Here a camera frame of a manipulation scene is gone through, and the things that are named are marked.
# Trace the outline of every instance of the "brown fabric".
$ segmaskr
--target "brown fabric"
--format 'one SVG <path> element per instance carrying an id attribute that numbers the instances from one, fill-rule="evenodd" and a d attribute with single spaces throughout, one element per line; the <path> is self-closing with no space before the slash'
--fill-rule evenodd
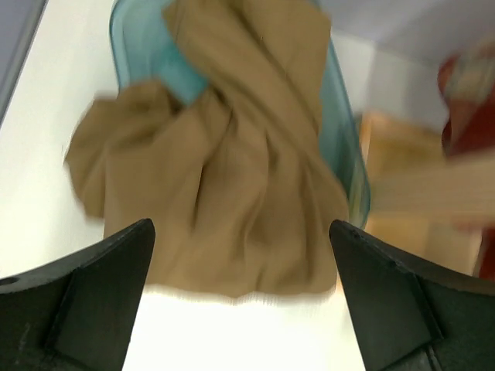
<path id="1" fill-rule="evenodd" d="M 153 81 L 94 102 L 67 155 L 87 214 L 105 235 L 152 218 L 148 284 L 329 290 L 328 229 L 347 218 L 318 151 L 329 20 L 306 0 L 178 0 L 164 16 L 211 87 L 189 107 Z"/>

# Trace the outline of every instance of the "wooden board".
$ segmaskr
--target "wooden board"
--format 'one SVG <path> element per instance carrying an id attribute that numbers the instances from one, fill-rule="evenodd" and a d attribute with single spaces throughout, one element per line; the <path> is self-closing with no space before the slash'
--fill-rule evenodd
<path id="1" fill-rule="evenodd" d="M 421 125 L 385 114 L 365 114 L 360 142 L 370 183 L 388 175 L 444 164 L 440 139 L 440 134 Z M 448 222 L 429 220 L 417 213 L 383 216 L 374 214 L 372 209 L 365 230 L 412 254 L 466 274 L 473 272 L 480 246 L 479 232 L 463 232 Z"/>

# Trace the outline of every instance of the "teal plastic container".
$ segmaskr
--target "teal plastic container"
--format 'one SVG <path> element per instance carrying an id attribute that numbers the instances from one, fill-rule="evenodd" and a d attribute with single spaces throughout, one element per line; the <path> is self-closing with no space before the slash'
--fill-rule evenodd
<path id="1" fill-rule="evenodd" d="M 182 102 L 190 104 L 207 87 L 177 49 L 162 19 L 173 0 L 118 0 L 110 21 L 111 44 L 120 87 L 158 77 Z M 350 222 L 366 223 L 370 186 L 359 137 L 333 44 L 330 43 L 321 89 L 323 127 L 319 150 L 342 182 L 350 205 Z"/>

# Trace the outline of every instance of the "crumpled cloth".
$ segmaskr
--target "crumpled cloth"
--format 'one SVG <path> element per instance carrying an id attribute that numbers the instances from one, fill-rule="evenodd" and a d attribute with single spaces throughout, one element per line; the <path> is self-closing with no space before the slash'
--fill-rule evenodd
<path id="1" fill-rule="evenodd" d="M 188 107 L 157 81 L 93 102 L 66 158 L 86 214 L 106 236 L 153 220 L 147 284 L 328 291 L 329 225 L 348 217 L 318 149 L 328 18 L 306 0 L 176 0 L 163 15 L 210 86 Z"/>
<path id="2" fill-rule="evenodd" d="M 495 146 L 495 36 L 449 57 L 439 70 L 439 89 L 449 107 L 442 132 L 448 158 Z M 495 281 L 495 228 L 485 228 L 479 277 Z"/>

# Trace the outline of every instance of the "white wall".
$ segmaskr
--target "white wall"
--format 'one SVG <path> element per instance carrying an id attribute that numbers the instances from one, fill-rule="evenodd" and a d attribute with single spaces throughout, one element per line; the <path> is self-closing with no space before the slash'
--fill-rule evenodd
<path id="1" fill-rule="evenodd" d="M 439 63 L 495 32 L 494 0 L 320 0 L 337 29 Z"/>

